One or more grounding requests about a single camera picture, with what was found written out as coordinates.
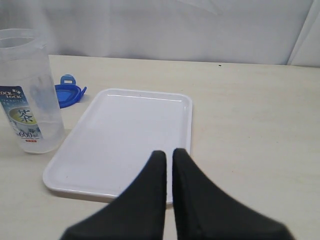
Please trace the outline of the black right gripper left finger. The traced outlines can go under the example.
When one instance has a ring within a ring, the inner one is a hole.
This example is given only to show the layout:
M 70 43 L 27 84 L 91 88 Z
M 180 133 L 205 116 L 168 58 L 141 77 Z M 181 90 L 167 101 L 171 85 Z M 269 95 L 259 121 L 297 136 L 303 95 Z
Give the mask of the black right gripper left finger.
M 167 159 L 150 155 L 126 190 L 90 217 L 68 227 L 63 240 L 161 240 L 167 198 Z

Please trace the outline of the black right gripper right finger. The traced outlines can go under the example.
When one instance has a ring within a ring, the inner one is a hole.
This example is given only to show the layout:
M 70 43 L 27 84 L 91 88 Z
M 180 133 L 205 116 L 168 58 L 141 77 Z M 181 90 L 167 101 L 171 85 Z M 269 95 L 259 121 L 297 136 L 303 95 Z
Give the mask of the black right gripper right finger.
M 235 200 L 215 185 L 183 148 L 172 156 L 172 195 L 179 240 L 292 240 L 281 222 Z

